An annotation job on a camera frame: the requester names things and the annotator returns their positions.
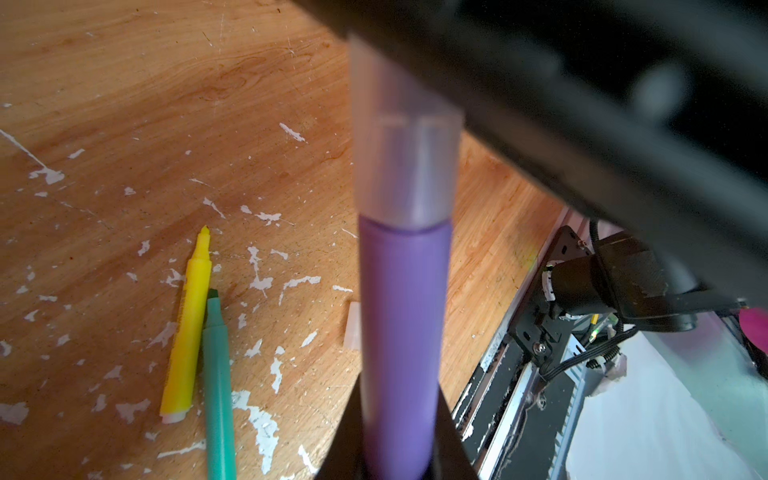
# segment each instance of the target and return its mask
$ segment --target pen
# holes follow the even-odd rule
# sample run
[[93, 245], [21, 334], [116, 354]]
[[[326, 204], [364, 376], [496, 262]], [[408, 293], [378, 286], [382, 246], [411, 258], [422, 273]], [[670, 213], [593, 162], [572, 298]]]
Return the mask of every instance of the pen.
[[184, 282], [179, 307], [179, 330], [170, 351], [168, 376], [163, 389], [160, 415], [163, 423], [180, 422], [192, 407], [192, 391], [200, 334], [205, 317], [205, 303], [210, 283], [210, 230], [203, 227], [197, 235], [192, 258], [187, 262], [187, 280]]
[[234, 480], [235, 430], [227, 326], [221, 318], [219, 293], [208, 290], [208, 317], [203, 330], [203, 369], [208, 480]]

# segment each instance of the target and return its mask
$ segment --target purple marker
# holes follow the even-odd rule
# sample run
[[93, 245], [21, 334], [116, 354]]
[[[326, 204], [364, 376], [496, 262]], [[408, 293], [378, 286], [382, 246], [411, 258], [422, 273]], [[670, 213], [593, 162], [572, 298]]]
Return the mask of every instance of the purple marker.
[[435, 433], [463, 116], [359, 38], [349, 55], [366, 467], [418, 480]]

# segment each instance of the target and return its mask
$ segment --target yellow marker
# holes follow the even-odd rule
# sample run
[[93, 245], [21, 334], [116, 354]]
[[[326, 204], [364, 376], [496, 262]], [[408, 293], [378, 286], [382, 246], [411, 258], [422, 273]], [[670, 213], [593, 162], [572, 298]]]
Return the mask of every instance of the yellow marker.
[[163, 402], [160, 415], [163, 423], [184, 420], [192, 408], [197, 353], [200, 351], [200, 336], [203, 331], [206, 298], [210, 283], [210, 230], [203, 227], [197, 235], [197, 244], [192, 258], [187, 263], [187, 281], [179, 308], [179, 330], [170, 351], [168, 377], [165, 379]]

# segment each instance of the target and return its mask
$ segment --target green marker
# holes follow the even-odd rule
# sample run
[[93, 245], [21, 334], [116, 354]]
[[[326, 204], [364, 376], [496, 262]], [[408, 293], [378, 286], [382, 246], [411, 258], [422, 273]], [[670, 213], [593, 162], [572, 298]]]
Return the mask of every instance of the green marker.
[[205, 426], [209, 480], [234, 480], [235, 430], [227, 326], [221, 318], [219, 293], [208, 290], [208, 317], [203, 330]]

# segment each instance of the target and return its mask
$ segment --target tabletop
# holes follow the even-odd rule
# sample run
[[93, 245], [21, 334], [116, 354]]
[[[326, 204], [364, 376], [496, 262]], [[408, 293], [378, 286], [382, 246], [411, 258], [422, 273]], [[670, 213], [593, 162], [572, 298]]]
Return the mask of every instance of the tabletop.
[[[184, 421], [158, 415], [203, 225], [240, 477], [310, 478], [361, 366], [346, 45], [289, 2], [3, 10], [5, 478], [205, 478], [200, 377]], [[562, 209], [469, 135], [460, 164], [451, 406]]]

